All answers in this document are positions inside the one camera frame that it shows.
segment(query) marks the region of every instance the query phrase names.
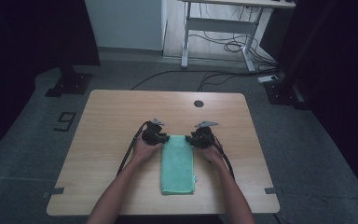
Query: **black stand base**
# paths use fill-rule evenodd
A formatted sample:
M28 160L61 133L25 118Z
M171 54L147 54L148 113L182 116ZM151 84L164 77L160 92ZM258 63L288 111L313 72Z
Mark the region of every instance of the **black stand base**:
M60 97L62 94L83 95L92 80L92 74L76 73L72 66L60 67L62 76L54 89L49 89L45 96Z
M281 84L277 82L264 83L264 88L266 89L266 94L270 104L292 105L295 109L308 110L308 107L304 102L299 102L297 100L296 93L293 90L290 90L286 94L282 94L280 87Z

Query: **gray carpet floor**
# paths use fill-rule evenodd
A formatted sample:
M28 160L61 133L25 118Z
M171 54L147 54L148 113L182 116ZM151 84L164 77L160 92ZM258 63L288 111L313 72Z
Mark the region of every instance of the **gray carpet floor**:
M90 92L129 90L151 75L180 67L177 63L102 61L101 68L78 66L76 70L94 75L84 95L45 97L60 72L39 75L28 105L0 142L0 223L85 222L86 217L50 217L48 198L43 196L54 188ZM243 71L199 64L188 70ZM204 74L167 74L136 90L196 91ZM276 216L255 215L257 223L358 223L358 180L332 139L310 111L271 105L258 77L235 77L204 87L204 91L240 92L246 97L281 205ZM60 128L57 120L62 112L76 113L69 132L54 131Z

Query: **teal cloth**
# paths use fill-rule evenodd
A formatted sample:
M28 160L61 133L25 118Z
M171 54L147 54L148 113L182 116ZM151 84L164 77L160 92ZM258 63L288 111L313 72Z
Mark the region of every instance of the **teal cloth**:
M162 147L162 194L192 194L195 188L193 148L184 135L171 135Z

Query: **person's left arm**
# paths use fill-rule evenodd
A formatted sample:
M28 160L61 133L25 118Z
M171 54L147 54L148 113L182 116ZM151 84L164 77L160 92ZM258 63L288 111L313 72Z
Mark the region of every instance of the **person's left arm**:
M131 160L109 187L107 187L101 198L95 204L87 220L88 224L112 224L115 222L136 170L161 147L162 144L149 146L141 137L136 139Z

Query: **person's right arm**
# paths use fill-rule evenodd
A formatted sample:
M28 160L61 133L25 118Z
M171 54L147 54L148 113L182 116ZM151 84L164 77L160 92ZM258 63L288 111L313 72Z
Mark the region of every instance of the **person's right arm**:
M243 196L234 178L228 171L219 151L214 147L201 149L204 156L215 168L222 188L223 200L230 224L255 223L251 208Z

